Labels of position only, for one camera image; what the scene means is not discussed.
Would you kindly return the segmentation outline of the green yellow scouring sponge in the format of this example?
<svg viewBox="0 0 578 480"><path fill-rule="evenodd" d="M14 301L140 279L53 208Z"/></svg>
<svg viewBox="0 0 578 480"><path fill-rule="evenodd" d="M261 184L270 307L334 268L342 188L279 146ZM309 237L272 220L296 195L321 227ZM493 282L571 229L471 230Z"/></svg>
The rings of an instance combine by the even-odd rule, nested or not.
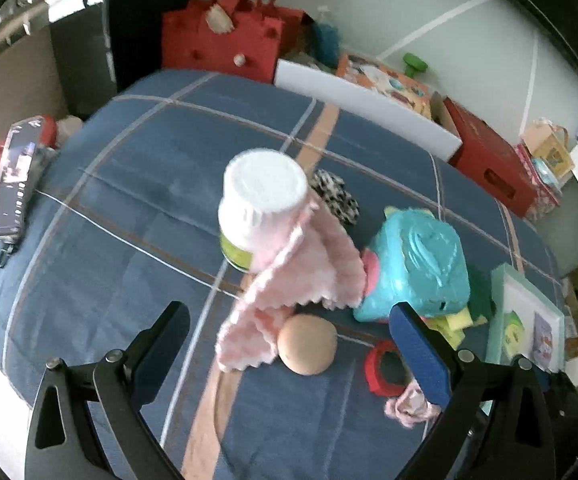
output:
<svg viewBox="0 0 578 480"><path fill-rule="evenodd" d="M440 333L453 350L457 350L465 339L465 330L487 324L489 320L483 314L471 314L467 307L460 312L423 318L431 330Z"/></svg>

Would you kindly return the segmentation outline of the white foam board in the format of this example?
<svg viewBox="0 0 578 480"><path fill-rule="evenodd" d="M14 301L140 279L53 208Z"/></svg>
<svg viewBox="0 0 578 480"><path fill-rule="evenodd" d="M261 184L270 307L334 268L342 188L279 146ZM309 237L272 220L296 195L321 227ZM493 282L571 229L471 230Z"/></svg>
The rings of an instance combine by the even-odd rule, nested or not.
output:
<svg viewBox="0 0 578 480"><path fill-rule="evenodd" d="M446 162L462 146L459 136L396 100L309 66L278 61L274 84L374 122Z"/></svg>

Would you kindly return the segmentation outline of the blue plaid bed sheet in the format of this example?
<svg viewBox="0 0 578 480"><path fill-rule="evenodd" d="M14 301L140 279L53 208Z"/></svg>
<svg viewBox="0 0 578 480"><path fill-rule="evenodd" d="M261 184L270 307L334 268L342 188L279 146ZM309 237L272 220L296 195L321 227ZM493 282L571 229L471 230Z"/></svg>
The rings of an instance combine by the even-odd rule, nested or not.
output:
<svg viewBox="0 0 578 480"><path fill-rule="evenodd" d="M311 155L359 202L357 247L385 208L425 208L460 236L482 275L519 270L556 306L557 264L536 230L447 162L348 112L269 84L194 70L137 82L65 142L42 176L20 248L0 266L0 378L21 408L49 359L99 360L173 300L189 337L142 411L189 479L392 479L420 428L385 417L363 372L382 324L331 311L335 362L315 377L281 363L223 375L219 326L243 277L219 249L228 162L250 148Z"/></svg>

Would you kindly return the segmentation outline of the white capped pill bottle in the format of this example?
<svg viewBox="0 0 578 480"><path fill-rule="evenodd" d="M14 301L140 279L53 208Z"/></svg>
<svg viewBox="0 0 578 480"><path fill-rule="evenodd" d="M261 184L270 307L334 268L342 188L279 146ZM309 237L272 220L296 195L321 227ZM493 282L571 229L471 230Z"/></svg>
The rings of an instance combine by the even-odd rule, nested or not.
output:
<svg viewBox="0 0 578 480"><path fill-rule="evenodd" d="M307 177L291 157L269 148L236 155L225 168L217 209L225 258L257 273L273 261L306 203Z"/></svg>

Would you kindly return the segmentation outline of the red tape roll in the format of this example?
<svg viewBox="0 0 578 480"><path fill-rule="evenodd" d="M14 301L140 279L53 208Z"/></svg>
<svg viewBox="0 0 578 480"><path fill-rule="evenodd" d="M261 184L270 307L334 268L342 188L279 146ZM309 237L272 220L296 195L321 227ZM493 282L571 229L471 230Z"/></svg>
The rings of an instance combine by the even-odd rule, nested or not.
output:
<svg viewBox="0 0 578 480"><path fill-rule="evenodd" d="M411 381L411 373L391 339L379 341L369 350L364 374L369 391L383 398L397 398Z"/></svg>

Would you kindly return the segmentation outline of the beige round sponge puff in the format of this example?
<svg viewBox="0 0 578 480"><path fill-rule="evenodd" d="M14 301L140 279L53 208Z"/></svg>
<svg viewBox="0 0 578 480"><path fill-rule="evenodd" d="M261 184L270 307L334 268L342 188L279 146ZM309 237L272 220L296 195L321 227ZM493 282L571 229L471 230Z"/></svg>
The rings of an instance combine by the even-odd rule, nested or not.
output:
<svg viewBox="0 0 578 480"><path fill-rule="evenodd" d="M335 325L311 314L296 314L283 324L278 356L291 372L314 376L331 367L338 347Z"/></svg>

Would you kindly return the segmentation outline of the pink white wavy cloth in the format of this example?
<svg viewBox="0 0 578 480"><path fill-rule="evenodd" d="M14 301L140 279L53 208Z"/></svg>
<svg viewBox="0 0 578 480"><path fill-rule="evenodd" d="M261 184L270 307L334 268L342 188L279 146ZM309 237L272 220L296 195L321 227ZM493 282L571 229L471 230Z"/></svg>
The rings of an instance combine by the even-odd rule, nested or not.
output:
<svg viewBox="0 0 578 480"><path fill-rule="evenodd" d="M356 308L364 297L361 254L325 202L310 192L285 247L236 300L216 337L223 372L275 361L280 329L295 308Z"/></svg>

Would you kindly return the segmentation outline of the white tray with mint rim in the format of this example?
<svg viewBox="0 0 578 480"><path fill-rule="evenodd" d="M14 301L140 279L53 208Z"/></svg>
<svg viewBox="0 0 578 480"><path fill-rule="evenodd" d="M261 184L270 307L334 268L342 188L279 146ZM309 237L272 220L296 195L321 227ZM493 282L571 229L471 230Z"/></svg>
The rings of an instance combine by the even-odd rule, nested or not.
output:
<svg viewBox="0 0 578 480"><path fill-rule="evenodd" d="M516 311L524 323L524 344L517 356L524 356L535 366L531 356L534 313L538 312L551 325L554 353L551 365L544 372L557 373L565 368L565 315L539 289L507 263L491 272L491 294L494 314L489 322L486 361L510 364L502 348L504 315Z"/></svg>

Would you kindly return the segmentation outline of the red felt handbag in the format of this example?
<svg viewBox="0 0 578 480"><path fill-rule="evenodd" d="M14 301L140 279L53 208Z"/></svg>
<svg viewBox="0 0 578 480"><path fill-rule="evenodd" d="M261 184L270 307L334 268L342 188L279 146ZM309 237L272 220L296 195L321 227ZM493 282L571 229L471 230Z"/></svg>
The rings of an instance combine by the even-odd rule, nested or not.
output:
<svg viewBox="0 0 578 480"><path fill-rule="evenodd" d="M163 15L162 66L270 84L278 62L304 50L311 23L277 0L190 0Z"/></svg>

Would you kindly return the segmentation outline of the yellow gift box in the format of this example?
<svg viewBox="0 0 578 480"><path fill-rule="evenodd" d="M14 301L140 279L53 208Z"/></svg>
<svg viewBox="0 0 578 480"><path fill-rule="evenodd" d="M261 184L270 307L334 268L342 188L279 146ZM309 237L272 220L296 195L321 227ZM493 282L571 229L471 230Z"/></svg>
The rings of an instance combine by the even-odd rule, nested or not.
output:
<svg viewBox="0 0 578 480"><path fill-rule="evenodd" d="M542 159L558 180L574 169L567 144L569 132L546 118L536 119L524 129L520 139L534 158Z"/></svg>

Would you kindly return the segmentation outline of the black white leopard scrunchie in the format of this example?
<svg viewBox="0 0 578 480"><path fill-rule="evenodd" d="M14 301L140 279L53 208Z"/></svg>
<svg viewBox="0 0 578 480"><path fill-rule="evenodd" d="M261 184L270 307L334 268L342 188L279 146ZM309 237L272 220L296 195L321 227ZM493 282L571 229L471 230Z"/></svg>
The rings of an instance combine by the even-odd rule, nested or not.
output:
<svg viewBox="0 0 578 480"><path fill-rule="evenodd" d="M324 169L316 169L310 186L344 226L355 226L359 219L359 203L347 192L342 178Z"/></svg>

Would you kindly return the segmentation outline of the orange illustrated toy box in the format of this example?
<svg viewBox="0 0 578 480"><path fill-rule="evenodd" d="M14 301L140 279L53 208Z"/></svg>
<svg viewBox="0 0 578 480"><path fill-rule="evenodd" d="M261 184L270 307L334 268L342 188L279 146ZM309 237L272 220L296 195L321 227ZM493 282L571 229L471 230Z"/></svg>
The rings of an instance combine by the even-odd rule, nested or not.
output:
<svg viewBox="0 0 578 480"><path fill-rule="evenodd" d="M350 53L341 55L336 75L365 89L399 101L403 106L428 119L431 96L426 84L383 64Z"/></svg>

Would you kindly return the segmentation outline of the red cardboard box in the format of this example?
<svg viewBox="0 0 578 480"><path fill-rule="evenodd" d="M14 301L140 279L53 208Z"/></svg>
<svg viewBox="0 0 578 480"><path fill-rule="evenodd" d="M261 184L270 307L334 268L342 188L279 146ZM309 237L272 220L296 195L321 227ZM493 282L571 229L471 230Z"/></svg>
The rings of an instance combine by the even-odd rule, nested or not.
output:
<svg viewBox="0 0 578 480"><path fill-rule="evenodd" d="M460 104L442 100L449 123L462 140L450 164L475 181L519 218L536 199L536 190L514 148L486 122Z"/></svg>

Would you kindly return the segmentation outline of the green toy dumbbell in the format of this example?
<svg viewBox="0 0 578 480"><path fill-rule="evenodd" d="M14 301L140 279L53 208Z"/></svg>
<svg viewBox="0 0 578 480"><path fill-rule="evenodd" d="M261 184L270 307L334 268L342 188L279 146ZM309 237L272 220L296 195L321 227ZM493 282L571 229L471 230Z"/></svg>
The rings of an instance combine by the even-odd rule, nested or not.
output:
<svg viewBox="0 0 578 480"><path fill-rule="evenodd" d="M409 78L415 78L418 74L426 73L428 70L428 64L411 52L406 52L403 55L403 62L405 64L405 75Z"/></svg>

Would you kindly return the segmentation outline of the red patterned gift box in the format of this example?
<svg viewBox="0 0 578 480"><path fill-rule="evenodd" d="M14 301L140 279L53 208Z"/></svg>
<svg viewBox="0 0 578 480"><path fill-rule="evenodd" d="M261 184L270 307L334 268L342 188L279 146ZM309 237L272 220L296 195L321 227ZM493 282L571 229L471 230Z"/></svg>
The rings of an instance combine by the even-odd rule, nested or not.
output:
<svg viewBox="0 0 578 480"><path fill-rule="evenodd" d="M560 207L560 200L554 191L545 184L534 167L529 151L524 142L520 141L515 146L515 151L528 174L532 188L536 191L536 198L528 209L526 218L532 223L545 217L547 214Z"/></svg>

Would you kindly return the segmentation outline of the green wet wipes pack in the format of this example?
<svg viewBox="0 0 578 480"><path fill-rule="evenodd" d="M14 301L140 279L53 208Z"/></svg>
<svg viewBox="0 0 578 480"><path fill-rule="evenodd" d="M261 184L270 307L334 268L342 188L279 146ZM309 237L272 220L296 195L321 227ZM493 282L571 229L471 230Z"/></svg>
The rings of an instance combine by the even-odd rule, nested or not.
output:
<svg viewBox="0 0 578 480"><path fill-rule="evenodd" d="M524 323L516 311L504 315L502 348L508 359L513 359L524 344Z"/></svg>

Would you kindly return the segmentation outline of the pink fuzzy scrunchie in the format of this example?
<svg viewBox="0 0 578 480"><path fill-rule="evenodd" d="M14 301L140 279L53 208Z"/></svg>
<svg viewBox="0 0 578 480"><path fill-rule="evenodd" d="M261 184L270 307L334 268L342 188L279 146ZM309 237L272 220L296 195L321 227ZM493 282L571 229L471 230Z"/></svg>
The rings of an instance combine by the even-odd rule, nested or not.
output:
<svg viewBox="0 0 578 480"><path fill-rule="evenodd" d="M433 422L440 414L440 406L427 400L415 379L408 383L400 396L385 401L385 416L396 420L406 429Z"/></svg>

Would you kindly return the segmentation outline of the purple cartoon tissue pack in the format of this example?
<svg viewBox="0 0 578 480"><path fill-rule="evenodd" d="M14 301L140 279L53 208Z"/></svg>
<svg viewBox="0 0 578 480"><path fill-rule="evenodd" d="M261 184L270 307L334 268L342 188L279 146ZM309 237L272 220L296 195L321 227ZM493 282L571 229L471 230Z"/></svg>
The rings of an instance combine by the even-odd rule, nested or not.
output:
<svg viewBox="0 0 578 480"><path fill-rule="evenodd" d="M537 366L547 370L551 365L553 353L554 339L551 325L536 312L533 322L532 360Z"/></svg>

